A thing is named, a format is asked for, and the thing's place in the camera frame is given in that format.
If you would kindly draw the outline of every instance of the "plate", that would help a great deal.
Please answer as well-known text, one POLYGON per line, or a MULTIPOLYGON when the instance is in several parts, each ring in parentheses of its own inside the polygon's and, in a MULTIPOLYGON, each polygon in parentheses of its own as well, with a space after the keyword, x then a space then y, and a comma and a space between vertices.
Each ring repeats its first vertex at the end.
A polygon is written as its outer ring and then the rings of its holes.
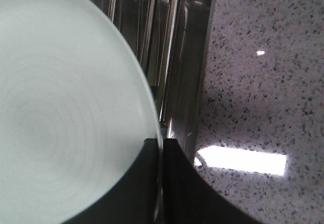
POLYGON ((160 138, 154 103, 88 0, 0 0, 0 11, 0 223, 61 223, 160 138))

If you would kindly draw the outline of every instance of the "white plate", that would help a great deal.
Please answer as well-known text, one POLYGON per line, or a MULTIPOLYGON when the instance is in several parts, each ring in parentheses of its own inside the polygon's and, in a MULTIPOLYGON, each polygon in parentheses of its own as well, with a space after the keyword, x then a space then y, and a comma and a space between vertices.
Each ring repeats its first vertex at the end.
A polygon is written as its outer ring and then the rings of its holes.
POLYGON ((1 224, 73 217, 157 135, 138 62, 92 3, 0 0, 1 224))

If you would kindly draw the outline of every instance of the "quartz countertop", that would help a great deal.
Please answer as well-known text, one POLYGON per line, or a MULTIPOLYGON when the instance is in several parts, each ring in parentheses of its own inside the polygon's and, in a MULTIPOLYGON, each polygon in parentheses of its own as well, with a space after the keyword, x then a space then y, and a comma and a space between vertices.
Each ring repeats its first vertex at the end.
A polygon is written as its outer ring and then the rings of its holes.
POLYGON ((324 223, 324 0, 217 0, 213 15, 196 150, 287 162, 278 174, 233 170, 200 151, 198 173, 264 223, 324 223))

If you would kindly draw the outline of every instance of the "stainless steel sink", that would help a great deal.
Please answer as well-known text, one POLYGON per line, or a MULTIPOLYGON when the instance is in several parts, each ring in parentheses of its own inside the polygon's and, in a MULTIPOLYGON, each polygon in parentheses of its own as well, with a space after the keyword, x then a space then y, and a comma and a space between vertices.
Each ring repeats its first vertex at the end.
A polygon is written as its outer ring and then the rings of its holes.
POLYGON ((193 161, 212 0, 91 0, 137 56, 164 137, 193 161))

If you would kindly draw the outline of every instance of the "granite countertop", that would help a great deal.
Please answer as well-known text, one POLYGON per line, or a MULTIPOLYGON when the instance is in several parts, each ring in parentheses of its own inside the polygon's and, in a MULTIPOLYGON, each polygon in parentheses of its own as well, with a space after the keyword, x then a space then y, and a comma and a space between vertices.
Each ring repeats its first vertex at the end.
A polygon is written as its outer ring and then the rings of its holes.
POLYGON ((324 223, 323 26, 324 0, 216 1, 196 149, 287 162, 283 174, 247 172, 197 153, 196 169, 264 223, 324 223))

